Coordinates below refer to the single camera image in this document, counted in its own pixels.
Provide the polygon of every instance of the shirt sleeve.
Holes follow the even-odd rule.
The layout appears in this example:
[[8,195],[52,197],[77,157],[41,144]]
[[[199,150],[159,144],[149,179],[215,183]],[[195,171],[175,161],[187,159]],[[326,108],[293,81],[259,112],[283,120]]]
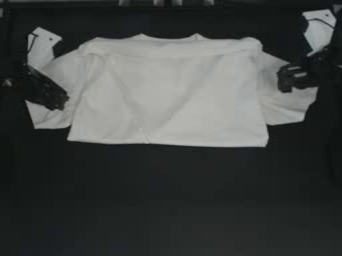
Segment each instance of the shirt sleeve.
[[81,58],[84,57],[77,51],[72,51],[54,59],[41,70],[42,74],[66,91],[69,100],[62,111],[50,111],[44,106],[26,102],[36,129],[66,128],[72,123],[85,75]]
[[277,90],[276,72],[287,62],[265,54],[260,54],[257,93],[264,120],[268,125],[301,122],[309,105],[316,99],[316,88],[292,89],[291,93]]

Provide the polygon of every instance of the dark background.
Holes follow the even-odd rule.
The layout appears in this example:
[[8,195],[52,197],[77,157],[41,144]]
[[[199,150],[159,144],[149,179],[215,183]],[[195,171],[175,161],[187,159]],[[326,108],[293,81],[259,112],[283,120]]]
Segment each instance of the dark background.
[[[256,37],[292,61],[309,51],[301,11],[16,9],[10,53],[20,57],[40,26],[62,36],[64,52],[96,36],[200,33]],[[342,193],[326,155],[339,124],[331,87],[303,123],[268,127],[268,146],[240,149],[66,142],[66,129],[32,129],[20,94],[5,95],[1,255],[342,254]]]

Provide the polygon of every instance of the white t-shirt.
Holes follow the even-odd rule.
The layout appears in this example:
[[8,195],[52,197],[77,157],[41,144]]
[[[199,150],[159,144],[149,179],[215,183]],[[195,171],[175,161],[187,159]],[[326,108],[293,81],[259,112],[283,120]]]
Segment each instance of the white t-shirt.
[[315,101],[316,89],[277,91],[284,64],[253,38],[96,38],[42,69],[70,100],[29,103],[34,127],[104,144],[263,147],[265,125],[301,121]]

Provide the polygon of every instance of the robotic arm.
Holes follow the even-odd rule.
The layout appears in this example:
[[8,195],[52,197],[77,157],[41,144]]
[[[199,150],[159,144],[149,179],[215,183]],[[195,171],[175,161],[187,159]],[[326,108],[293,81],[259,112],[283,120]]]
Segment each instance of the robotic arm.
[[330,45],[297,62],[283,66],[277,72],[277,89],[289,93],[292,88],[305,89],[322,84],[342,85],[342,12]]

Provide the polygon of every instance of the white shirt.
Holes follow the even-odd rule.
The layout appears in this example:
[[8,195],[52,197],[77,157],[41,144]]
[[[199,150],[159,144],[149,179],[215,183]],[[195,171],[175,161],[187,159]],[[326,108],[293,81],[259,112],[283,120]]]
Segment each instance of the white shirt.
[[96,38],[42,69],[70,100],[28,104],[34,127],[70,125],[69,141],[264,147],[267,124],[301,121],[316,95],[277,91],[284,64],[252,38]]

